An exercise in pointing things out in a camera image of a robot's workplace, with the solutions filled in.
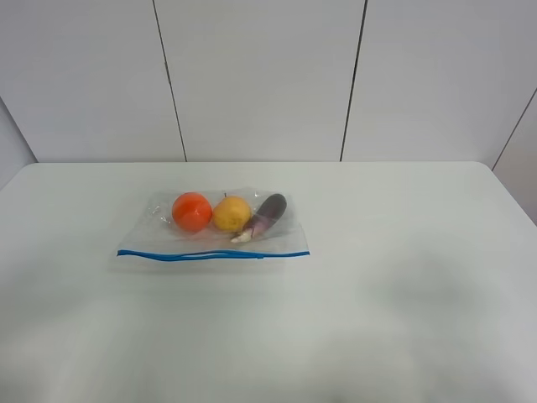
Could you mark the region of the yellow pear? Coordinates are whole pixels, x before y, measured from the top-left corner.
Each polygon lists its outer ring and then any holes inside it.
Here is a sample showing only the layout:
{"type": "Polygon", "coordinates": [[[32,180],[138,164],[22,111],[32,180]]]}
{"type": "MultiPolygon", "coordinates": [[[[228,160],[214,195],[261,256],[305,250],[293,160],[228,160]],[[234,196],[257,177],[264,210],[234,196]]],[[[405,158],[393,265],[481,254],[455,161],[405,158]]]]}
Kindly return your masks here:
{"type": "Polygon", "coordinates": [[[248,202],[240,196],[224,196],[214,207],[212,222],[223,232],[238,232],[252,216],[248,202]]]}

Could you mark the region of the clear zip bag blue seal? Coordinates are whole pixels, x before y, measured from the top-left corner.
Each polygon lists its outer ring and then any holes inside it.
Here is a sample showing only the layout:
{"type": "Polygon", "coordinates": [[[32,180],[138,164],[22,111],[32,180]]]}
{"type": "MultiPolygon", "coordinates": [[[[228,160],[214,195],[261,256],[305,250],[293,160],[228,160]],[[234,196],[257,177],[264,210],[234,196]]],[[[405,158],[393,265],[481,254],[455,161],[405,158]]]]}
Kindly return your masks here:
{"type": "MultiPolygon", "coordinates": [[[[214,207],[224,196],[240,196],[252,210],[252,215],[275,191],[253,188],[217,191],[187,191],[201,193],[214,207]]],[[[118,257],[135,257],[158,262],[190,262],[221,259],[294,258],[309,255],[305,235],[297,221],[288,196],[284,215],[263,235],[247,243],[232,243],[238,232],[217,229],[212,218],[198,233],[181,230],[173,221],[172,205],[186,192],[160,192],[149,199],[139,220],[117,248],[118,257]]]]}

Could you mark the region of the purple eggplant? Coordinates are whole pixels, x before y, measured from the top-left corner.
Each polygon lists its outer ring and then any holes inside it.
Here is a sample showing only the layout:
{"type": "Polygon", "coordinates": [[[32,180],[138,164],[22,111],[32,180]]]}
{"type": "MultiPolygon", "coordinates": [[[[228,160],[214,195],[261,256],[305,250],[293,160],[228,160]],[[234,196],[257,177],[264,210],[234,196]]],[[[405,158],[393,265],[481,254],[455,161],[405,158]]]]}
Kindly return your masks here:
{"type": "Polygon", "coordinates": [[[279,193],[269,196],[235,235],[232,243],[247,243],[265,234],[285,213],[286,198],[279,193]]]}

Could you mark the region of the orange tomato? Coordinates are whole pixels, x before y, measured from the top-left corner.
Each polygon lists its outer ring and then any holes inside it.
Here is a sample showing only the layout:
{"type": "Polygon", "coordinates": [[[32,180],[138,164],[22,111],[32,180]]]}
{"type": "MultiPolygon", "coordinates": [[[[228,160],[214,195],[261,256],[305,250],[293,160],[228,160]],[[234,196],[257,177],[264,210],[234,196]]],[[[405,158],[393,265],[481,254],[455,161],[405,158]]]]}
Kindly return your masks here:
{"type": "Polygon", "coordinates": [[[186,192],[175,199],[171,213],[173,221],[181,230],[198,233],[210,223],[212,207],[201,193],[186,192]]]}

